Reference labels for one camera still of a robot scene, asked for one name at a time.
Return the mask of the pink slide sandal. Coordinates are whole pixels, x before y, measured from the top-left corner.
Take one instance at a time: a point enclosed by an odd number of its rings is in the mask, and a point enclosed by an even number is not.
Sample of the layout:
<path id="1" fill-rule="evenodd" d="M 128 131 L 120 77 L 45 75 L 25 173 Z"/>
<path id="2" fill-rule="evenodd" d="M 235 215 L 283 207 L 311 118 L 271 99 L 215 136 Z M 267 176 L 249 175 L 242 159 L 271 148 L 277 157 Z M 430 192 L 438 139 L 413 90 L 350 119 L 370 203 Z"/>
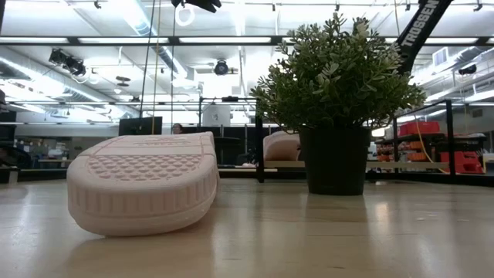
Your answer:
<path id="1" fill-rule="evenodd" d="M 220 177 L 212 132 L 128 135 L 88 148 L 66 173 L 76 224 L 102 236 L 148 236 L 205 216 Z"/>
<path id="2" fill-rule="evenodd" d="M 298 134 L 277 131 L 263 139 L 263 157 L 265 161 L 297 161 L 300 152 Z"/>

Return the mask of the black beam with light strips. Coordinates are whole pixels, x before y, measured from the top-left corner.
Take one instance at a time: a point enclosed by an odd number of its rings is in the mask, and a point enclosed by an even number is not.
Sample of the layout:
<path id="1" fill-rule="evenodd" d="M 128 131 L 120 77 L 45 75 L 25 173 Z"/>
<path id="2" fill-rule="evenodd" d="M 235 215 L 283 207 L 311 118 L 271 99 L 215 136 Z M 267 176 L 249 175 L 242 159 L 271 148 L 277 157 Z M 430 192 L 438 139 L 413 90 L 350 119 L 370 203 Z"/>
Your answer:
<path id="1" fill-rule="evenodd" d="M 288 36 L 0 36 L 0 46 L 277 46 Z M 494 46 L 494 36 L 433 36 L 426 46 Z"/>

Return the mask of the black ceiling spotlights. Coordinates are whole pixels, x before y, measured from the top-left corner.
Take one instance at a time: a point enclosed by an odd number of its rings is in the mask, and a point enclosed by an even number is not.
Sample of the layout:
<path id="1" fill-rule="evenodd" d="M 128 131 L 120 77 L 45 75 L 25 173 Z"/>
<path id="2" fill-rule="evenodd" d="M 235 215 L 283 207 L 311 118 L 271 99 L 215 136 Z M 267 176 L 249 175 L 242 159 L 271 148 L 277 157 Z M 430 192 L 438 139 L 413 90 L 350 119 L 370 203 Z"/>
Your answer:
<path id="1" fill-rule="evenodd" d="M 69 71 L 72 76 L 81 77 L 86 74 L 86 67 L 83 64 L 83 61 L 65 53 L 62 49 L 52 49 L 49 61 L 53 65 L 61 66 L 63 69 Z"/>

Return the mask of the black monitor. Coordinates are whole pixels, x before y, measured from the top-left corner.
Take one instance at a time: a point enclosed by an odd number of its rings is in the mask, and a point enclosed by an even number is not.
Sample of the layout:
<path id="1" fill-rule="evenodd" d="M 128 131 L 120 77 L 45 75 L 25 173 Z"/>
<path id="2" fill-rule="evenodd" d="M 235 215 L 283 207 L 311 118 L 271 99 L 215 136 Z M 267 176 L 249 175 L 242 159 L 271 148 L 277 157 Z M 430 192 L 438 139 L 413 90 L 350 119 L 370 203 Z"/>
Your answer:
<path id="1" fill-rule="evenodd" d="M 119 136 L 162 134 L 162 117 L 138 117 L 121 119 Z"/>

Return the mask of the black divider panel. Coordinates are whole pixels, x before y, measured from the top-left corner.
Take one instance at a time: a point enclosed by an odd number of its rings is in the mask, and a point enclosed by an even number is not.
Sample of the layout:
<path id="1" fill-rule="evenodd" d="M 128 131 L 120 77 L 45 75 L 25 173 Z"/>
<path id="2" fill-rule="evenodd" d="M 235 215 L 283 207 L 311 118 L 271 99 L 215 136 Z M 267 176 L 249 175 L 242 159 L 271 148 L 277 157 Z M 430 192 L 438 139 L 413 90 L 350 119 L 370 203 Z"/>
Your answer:
<path id="1" fill-rule="evenodd" d="M 185 127 L 186 134 L 211 131 L 215 138 L 215 153 L 221 166 L 243 166 L 258 163 L 257 140 L 281 131 L 279 127 L 264 127 L 258 135 L 255 127 Z"/>

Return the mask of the green plant in black pot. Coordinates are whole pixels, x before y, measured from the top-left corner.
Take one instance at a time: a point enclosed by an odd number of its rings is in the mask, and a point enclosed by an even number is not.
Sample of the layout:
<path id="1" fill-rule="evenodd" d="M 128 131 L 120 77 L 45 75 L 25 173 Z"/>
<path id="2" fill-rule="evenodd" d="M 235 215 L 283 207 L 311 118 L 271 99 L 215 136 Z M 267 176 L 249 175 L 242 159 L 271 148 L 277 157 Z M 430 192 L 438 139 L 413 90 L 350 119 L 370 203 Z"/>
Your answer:
<path id="1" fill-rule="evenodd" d="M 425 101 L 402 73 L 396 44 L 388 45 L 366 18 L 350 30 L 338 13 L 323 25 L 301 25 L 278 46 L 251 95 L 256 113 L 299 135 L 308 189 L 319 195 L 362 195 L 371 131 L 398 110 Z"/>

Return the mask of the black storage rack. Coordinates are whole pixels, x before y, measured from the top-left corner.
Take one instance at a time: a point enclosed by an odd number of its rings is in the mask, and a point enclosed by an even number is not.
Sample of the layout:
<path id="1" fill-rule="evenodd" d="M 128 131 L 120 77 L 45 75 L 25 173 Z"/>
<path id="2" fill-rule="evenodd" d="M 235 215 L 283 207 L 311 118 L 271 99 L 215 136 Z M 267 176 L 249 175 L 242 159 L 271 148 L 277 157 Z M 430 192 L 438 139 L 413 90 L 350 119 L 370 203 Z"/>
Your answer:
<path id="1" fill-rule="evenodd" d="M 424 149 L 410 150 L 408 147 L 410 141 L 420 141 Z M 379 168 L 386 171 L 448 174 L 450 172 L 450 157 L 453 157 L 455 162 L 454 153 L 456 151 L 474 151 L 479 156 L 483 168 L 482 174 L 484 174 L 483 145 L 485 141 L 486 136 L 483 134 L 455 135 L 452 143 L 449 142 L 449 137 L 446 134 L 412 134 L 373 142 L 371 146 L 374 149 L 370 153 L 373 155 L 373 159 L 380 163 Z M 415 152 L 426 153 L 428 160 L 409 161 L 407 154 Z"/>

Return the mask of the red storage bin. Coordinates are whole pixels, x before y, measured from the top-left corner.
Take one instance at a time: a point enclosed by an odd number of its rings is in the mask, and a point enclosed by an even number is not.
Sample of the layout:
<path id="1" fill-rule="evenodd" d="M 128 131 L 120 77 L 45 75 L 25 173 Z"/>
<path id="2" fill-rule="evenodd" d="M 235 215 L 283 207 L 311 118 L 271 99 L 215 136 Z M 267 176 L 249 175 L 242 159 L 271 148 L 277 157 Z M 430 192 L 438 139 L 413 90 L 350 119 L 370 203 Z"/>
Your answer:
<path id="1" fill-rule="evenodd" d="M 479 156 L 474 151 L 456 151 L 455 170 L 457 174 L 482 174 Z"/>
<path id="2" fill-rule="evenodd" d="M 437 121 L 411 121 L 398 127 L 398 136 L 408 136 L 412 134 L 439 134 L 440 127 Z"/>

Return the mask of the black aluminium table frame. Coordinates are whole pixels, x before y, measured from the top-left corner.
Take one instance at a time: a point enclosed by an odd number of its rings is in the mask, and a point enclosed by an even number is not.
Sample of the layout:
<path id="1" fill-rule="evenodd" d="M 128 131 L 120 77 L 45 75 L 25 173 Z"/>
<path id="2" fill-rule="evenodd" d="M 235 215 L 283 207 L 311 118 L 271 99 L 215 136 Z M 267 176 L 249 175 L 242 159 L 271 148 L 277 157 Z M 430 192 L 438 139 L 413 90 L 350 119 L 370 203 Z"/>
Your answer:
<path id="1" fill-rule="evenodd" d="M 494 176 L 485 175 L 451 175 L 431 174 L 431 173 L 365 173 L 354 169 L 342 171 L 324 171 L 322 174 L 306 171 L 274 171 L 267 169 L 240 169 L 240 168 L 223 168 L 218 169 L 216 166 L 194 166 L 190 169 L 170 167 L 162 168 L 137 168 L 131 166 L 122 168 L 117 165 L 116 168 L 103 166 L 84 166 L 82 164 L 72 164 L 66 169 L 21 169 L 13 167 L 0 167 L 0 184 L 11 181 L 12 175 L 16 175 L 17 181 L 41 181 L 66 179 L 69 175 L 74 181 L 81 181 L 85 185 L 116 185 L 129 182 L 131 185 L 149 182 L 151 185 L 183 185 L 194 184 L 199 181 L 211 179 L 213 183 L 218 184 L 220 178 L 255 178 L 258 182 L 263 183 L 266 179 L 297 179 L 307 180 L 310 186 L 323 186 L 323 188 L 335 188 L 338 185 L 348 189 L 353 185 L 359 185 L 364 180 L 381 181 L 381 180 L 403 180 L 419 181 L 426 183 L 440 183 L 451 185 L 474 185 L 494 188 Z"/>

